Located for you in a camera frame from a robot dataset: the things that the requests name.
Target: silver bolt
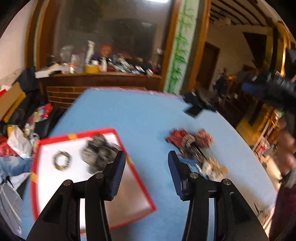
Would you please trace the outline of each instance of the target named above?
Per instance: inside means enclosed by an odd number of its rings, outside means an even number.
[[[192,173],[190,173],[190,177],[196,179],[196,178],[198,178],[198,173],[192,172]]]
[[[101,179],[103,177],[104,177],[104,174],[101,173],[101,172],[99,172],[99,173],[96,174],[96,179]]]
[[[231,184],[231,181],[229,179],[225,178],[225,179],[223,179],[223,183],[225,185],[230,185]]]
[[[71,180],[65,180],[64,182],[63,182],[63,184],[65,185],[65,186],[69,186],[70,184],[71,184]]]

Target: blue table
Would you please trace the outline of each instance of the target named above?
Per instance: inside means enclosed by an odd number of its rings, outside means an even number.
[[[117,130],[158,211],[128,226],[112,230],[113,241],[179,241],[182,239],[189,202],[176,195],[168,152],[177,149],[165,139],[173,128],[195,133],[204,128],[215,139],[211,153],[229,169],[251,208],[260,210],[276,199],[275,189],[251,149],[235,129],[219,114],[203,111],[197,119],[183,111],[188,105],[180,98],[143,92],[110,89],[87,90],[64,114],[51,136],[113,127]],[[33,226],[30,184],[24,194],[22,236]],[[213,229],[213,209],[209,230]],[[208,240],[213,239],[212,231]]]

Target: door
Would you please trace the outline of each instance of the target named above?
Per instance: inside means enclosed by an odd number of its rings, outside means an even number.
[[[200,64],[200,70],[196,82],[198,86],[201,86],[206,90],[210,87],[219,53],[220,49],[218,47],[207,42],[205,43],[202,62]]]

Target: white plastic bag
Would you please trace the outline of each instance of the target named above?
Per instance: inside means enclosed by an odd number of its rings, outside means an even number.
[[[24,137],[24,133],[19,127],[10,134],[7,144],[23,159],[29,158],[32,155],[32,145],[30,141]]]

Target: jeans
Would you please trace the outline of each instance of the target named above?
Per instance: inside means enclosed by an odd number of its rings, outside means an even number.
[[[0,157],[0,183],[6,182],[6,177],[18,176],[31,171],[33,157],[23,159],[19,156]]]

